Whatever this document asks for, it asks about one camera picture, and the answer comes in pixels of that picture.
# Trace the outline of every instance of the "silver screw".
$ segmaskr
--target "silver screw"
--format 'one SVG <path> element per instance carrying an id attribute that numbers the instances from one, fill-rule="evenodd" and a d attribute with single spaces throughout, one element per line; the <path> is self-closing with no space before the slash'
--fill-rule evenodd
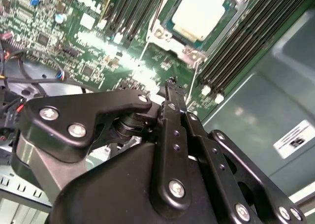
<path id="1" fill-rule="evenodd" d="M 59 117 L 59 113 L 53 108 L 44 108 L 39 111 L 39 115 L 44 120 L 53 121 Z"/>
<path id="2" fill-rule="evenodd" d="M 222 140 L 224 140 L 224 139 L 225 139 L 225 137 L 223 136 L 223 134 L 221 134 L 221 133 L 217 133 L 217 135 L 218 135 L 219 139 L 222 139 Z"/>
<path id="3" fill-rule="evenodd" d="M 69 134 L 76 138 L 82 138 L 87 134 L 87 130 L 80 124 L 72 124 L 68 128 Z"/>
<path id="4" fill-rule="evenodd" d="M 289 215 L 289 212 L 285 208 L 279 207 L 279 211 L 280 211 L 281 216 L 284 217 L 284 219 L 286 219 L 288 221 L 291 219 L 290 215 Z"/>
<path id="5" fill-rule="evenodd" d="M 175 106 L 174 104 L 170 103 L 168 106 L 169 106 L 171 109 L 176 110 L 176 106 Z"/>
<path id="6" fill-rule="evenodd" d="M 174 195 L 177 198 L 182 198 L 185 195 L 185 189 L 178 181 L 170 181 L 169 190 L 171 191 L 172 195 Z"/>
<path id="7" fill-rule="evenodd" d="M 243 204 L 240 204 L 240 203 L 236 204 L 235 210 L 242 220 L 244 220 L 246 222 L 250 221 L 250 219 L 251 219 L 250 213 L 248 212 L 248 210 L 246 209 L 246 207 Z"/>
<path id="8" fill-rule="evenodd" d="M 192 120 L 194 120 L 194 121 L 197 121 L 197 120 L 198 120 L 197 117 L 196 117 L 194 114 L 190 114 L 190 118 L 191 118 Z"/>
<path id="9" fill-rule="evenodd" d="M 138 97 L 143 102 L 147 102 L 148 101 L 147 97 L 145 97 L 144 95 L 139 95 Z"/>
<path id="10" fill-rule="evenodd" d="M 299 214 L 298 211 L 296 211 L 294 208 L 290 208 L 290 211 L 297 218 L 297 220 L 299 220 L 299 221 L 302 220 L 302 217 L 301 217 L 301 215 Z"/>

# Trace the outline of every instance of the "capacitor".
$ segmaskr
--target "capacitor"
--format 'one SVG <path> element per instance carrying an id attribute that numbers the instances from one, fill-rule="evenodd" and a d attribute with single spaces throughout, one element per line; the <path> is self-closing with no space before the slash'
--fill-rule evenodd
<path id="1" fill-rule="evenodd" d="M 15 42 L 20 42 L 22 40 L 21 36 L 18 34 L 16 36 Z"/>
<path id="2" fill-rule="evenodd" d="M 58 24 L 63 24 L 64 22 L 67 21 L 67 15 L 66 14 L 56 14 L 55 21 Z"/>
<path id="3" fill-rule="evenodd" d="M 31 0 L 30 5 L 31 6 L 37 6 L 39 4 L 40 0 Z"/>

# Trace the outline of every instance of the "motherboard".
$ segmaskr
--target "motherboard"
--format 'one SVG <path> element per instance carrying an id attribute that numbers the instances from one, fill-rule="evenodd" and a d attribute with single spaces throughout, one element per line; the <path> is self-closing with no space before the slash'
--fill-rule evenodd
<path id="1" fill-rule="evenodd" d="M 176 77 L 204 119 L 312 1 L 0 0 L 0 36 L 100 91 L 155 95 Z"/>

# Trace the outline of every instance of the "black cable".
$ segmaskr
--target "black cable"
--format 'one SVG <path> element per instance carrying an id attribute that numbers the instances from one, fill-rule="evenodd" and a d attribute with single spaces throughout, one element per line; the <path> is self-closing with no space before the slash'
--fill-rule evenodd
<path id="1" fill-rule="evenodd" d="M 24 78 L 32 80 L 30 75 L 26 72 L 26 70 L 24 68 L 24 63 L 23 63 L 21 58 L 18 59 L 18 65 L 19 65 L 20 72 L 23 74 Z M 44 88 L 41 85 L 35 84 L 35 83 L 33 83 L 32 85 L 39 91 L 41 96 L 43 96 L 43 97 L 48 96 L 46 91 L 44 90 Z"/>
<path id="2" fill-rule="evenodd" d="M 17 104 L 20 100 L 21 100 L 21 98 L 16 98 L 12 102 L 10 102 L 7 105 L 5 105 L 2 108 L 0 108 L 0 115 L 2 115 L 3 113 L 7 112 L 10 107 L 12 107 L 13 105 Z"/>
<path id="3" fill-rule="evenodd" d="M 61 65 L 52 56 L 50 56 L 48 53 L 46 53 L 44 51 L 40 51 L 40 50 L 33 49 L 33 48 L 24 48 L 24 49 L 21 49 L 21 50 L 18 50 L 16 52 L 11 53 L 10 56 L 5 60 L 5 63 L 7 63 L 13 57 L 15 57 L 15 56 L 17 56 L 17 55 L 19 55 L 21 53 L 27 53 L 27 52 L 38 52 L 38 53 L 41 53 L 41 54 L 45 55 L 47 58 L 49 58 L 59 68 L 59 70 L 61 72 L 64 72 L 64 70 L 61 67 Z"/>
<path id="4" fill-rule="evenodd" d="M 0 41 L 0 58 L 1 58 L 1 69 L 0 69 L 0 73 L 1 75 L 3 75 L 4 72 L 4 49 L 3 49 L 3 45 L 2 42 Z"/>
<path id="5" fill-rule="evenodd" d="M 77 83 L 74 80 L 65 80 L 65 81 L 61 81 L 59 79 L 20 79 L 20 78 L 13 78 L 13 77 L 8 77 L 7 81 L 9 83 L 20 83 L 20 84 L 52 84 L 52 83 L 59 83 L 59 84 L 68 84 L 68 85 L 74 85 L 74 86 L 78 86 L 80 88 L 84 88 L 87 90 L 90 90 L 92 92 L 99 92 L 99 90 L 89 86 L 89 85 L 85 85 L 85 84 L 81 84 L 81 83 Z"/>

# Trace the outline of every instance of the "black plastic part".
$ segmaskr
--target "black plastic part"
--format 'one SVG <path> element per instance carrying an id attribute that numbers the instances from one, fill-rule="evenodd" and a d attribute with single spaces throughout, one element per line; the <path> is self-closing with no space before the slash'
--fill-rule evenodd
<path id="1" fill-rule="evenodd" d="M 152 102 L 152 107 L 147 113 L 131 113 L 121 116 L 114 122 L 115 130 L 122 136 L 140 136 L 146 138 L 155 127 L 160 105 Z"/>
<path id="2" fill-rule="evenodd" d="M 115 118 L 131 112 L 147 112 L 152 104 L 139 99 L 141 91 L 127 90 L 83 95 L 36 98 L 25 104 L 19 129 L 24 138 L 64 162 L 78 162 L 88 153 L 95 138 L 95 127 L 104 123 L 108 130 Z M 43 108 L 53 108 L 59 117 L 53 121 L 41 118 Z M 76 138 L 68 127 L 80 124 L 86 135 Z"/>
<path id="3" fill-rule="evenodd" d="M 157 120 L 157 146 L 150 200 L 162 216 L 172 219 L 185 213 L 191 204 L 191 184 L 188 175 L 188 146 L 186 130 L 181 126 L 179 104 L 184 101 L 175 91 L 173 82 L 167 82 L 166 101 Z M 183 197 L 175 197 L 169 183 L 176 181 L 185 190 Z"/>
<path id="4" fill-rule="evenodd" d="M 149 201 L 153 143 L 140 144 L 70 182 L 57 197 L 50 224 L 217 224 L 198 163 L 189 160 L 193 180 L 190 208 L 178 219 L 160 216 Z"/>
<path id="5" fill-rule="evenodd" d="M 261 224 L 261 220 L 246 203 L 218 143 L 208 139 L 201 122 L 193 120 L 191 116 L 194 115 L 186 112 L 183 117 L 188 130 L 189 144 L 193 144 L 189 147 L 189 153 L 195 155 L 200 162 L 200 169 L 218 222 L 226 224 L 242 222 L 235 209 L 236 204 L 241 204 L 250 215 L 247 223 Z"/>
<path id="6" fill-rule="evenodd" d="M 302 222 L 297 220 L 289 211 L 290 221 L 285 220 L 279 207 L 286 210 L 299 208 L 251 161 L 222 131 L 213 130 L 208 137 L 220 144 L 220 148 L 227 159 L 236 166 L 235 180 L 242 184 L 252 196 L 253 206 L 263 223 L 306 223 L 304 214 L 299 211 Z"/>

